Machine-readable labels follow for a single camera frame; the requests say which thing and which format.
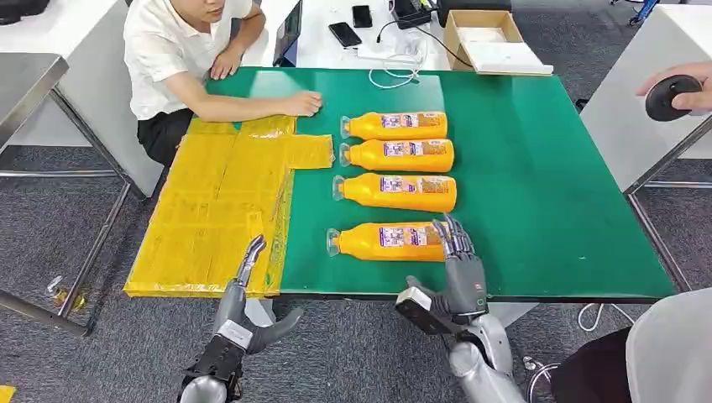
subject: robotic hand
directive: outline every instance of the robotic hand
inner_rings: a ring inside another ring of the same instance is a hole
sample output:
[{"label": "robotic hand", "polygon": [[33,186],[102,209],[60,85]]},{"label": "robotic hand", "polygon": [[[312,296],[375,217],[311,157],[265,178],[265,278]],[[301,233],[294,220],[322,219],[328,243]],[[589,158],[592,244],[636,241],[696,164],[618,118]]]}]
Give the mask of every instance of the robotic hand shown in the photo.
[{"label": "robotic hand", "polygon": [[242,397],[240,378],[245,354],[259,353],[284,337],[304,311],[295,309],[268,327],[256,327],[244,314],[249,273],[266,242],[259,235],[247,247],[237,275],[225,286],[212,326],[212,339],[184,372],[180,403],[228,403]]},{"label": "robotic hand", "polygon": [[433,220],[445,253],[448,287],[434,293],[413,276],[398,295],[396,310],[427,334],[452,333],[450,369],[470,402],[523,403],[512,379],[509,339],[499,319],[489,314],[482,261],[463,226],[445,214],[447,228]]}]

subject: plastic bottle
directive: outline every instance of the plastic bottle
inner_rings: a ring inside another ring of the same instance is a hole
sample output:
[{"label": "plastic bottle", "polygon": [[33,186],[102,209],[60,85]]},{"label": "plastic bottle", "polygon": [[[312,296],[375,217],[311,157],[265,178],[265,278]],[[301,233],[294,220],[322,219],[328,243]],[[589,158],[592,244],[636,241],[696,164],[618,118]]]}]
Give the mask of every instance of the plastic bottle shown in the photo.
[{"label": "plastic bottle", "polygon": [[[54,279],[52,279],[52,281],[50,281],[50,283],[44,289],[44,294],[51,298],[57,306],[61,306],[62,304],[64,304],[66,297],[69,295],[69,290],[67,290],[65,287],[60,286],[61,281],[62,276],[58,275]],[[86,297],[84,295],[84,291],[79,291],[79,294],[76,295],[74,303],[71,304],[71,309],[78,310],[83,308],[85,305]]]},{"label": "plastic bottle", "polygon": [[341,136],[364,140],[445,139],[448,117],[443,112],[365,113],[341,118]]},{"label": "plastic bottle", "polygon": [[369,140],[363,144],[339,146],[341,166],[359,165],[367,170],[410,170],[448,172],[455,150],[447,139]]},{"label": "plastic bottle", "polygon": [[444,261],[442,244],[430,222],[365,223],[346,231],[327,231],[329,256],[350,254],[362,260]]},{"label": "plastic bottle", "polygon": [[451,212],[458,188],[449,176],[362,174],[344,179],[334,176],[334,200],[344,197],[364,206],[404,208],[424,212]]}]

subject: white sleeve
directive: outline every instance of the white sleeve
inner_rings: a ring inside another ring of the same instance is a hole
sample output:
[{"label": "white sleeve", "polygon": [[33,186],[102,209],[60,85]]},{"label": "white sleeve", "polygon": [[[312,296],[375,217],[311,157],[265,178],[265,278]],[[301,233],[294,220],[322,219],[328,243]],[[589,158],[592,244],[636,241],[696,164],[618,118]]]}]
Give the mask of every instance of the white sleeve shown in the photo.
[{"label": "white sleeve", "polygon": [[233,8],[233,18],[245,18],[252,9],[252,0],[228,0]]},{"label": "white sleeve", "polygon": [[154,82],[188,71],[178,45],[157,34],[132,36],[126,40],[126,46]]}]

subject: green table mat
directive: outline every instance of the green table mat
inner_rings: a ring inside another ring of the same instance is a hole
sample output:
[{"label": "green table mat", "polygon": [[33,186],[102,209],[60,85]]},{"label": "green table mat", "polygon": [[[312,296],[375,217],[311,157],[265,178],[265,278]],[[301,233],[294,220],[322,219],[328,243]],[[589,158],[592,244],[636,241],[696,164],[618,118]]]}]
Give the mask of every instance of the green table mat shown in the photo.
[{"label": "green table mat", "polygon": [[[674,293],[557,77],[428,71],[417,83],[381,90],[369,84],[367,75],[241,67],[207,88],[237,97],[321,92],[322,110],[313,118],[299,118],[297,132],[331,133],[335,153],[342,141],[360,141],[341,140],[342,116],[444,110],[455,146],[449,174],[458,182],[453,215],[484,261],[494,298],[660,298]],[[332,199],[334,175],[363,172],[338,162],[329,170],[296,172],[282,294],[392,295],[403,290],[406,275],[435,290],[443,288],[442,264],[327,256],[328,228],[439,217]]]}]

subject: bottle label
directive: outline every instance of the bottle label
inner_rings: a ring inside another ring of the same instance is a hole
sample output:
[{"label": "bottle label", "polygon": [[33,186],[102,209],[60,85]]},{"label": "bottle label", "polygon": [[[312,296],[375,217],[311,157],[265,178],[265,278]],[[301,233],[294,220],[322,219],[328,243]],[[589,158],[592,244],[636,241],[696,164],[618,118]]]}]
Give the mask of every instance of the bottle label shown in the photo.
[{"label": "bottle label", "polygon": [[427,246],[440,244],[440,237],[432,225],[423,227],[381,227],[380,246]]},{"label": "bottle label", "polygon": [[380,177],[380,191],[394,193],[449,193],[450,180],[446,176],[404,176],[383,175]]},{"label": "bottle label", "polygon": [[445,142],[442,140],[386,141],[383,143],[383,156],[385,157],[434,155],[445,154],[445,152]]},{"label": "bottle label", "polygon": [[420,193],[450,192],[450,180],[445,176],[422,176],[417,182]]},{"label": "bottle label", "polygon": [[380,117],[384,128],[426,128],[437,126],[437,113],[385,113]]},{"label": "bottle label", "polygon": [[403,176],[381,176],[380,191],[414,193],[418,190],[417,183],[413,183]]}]

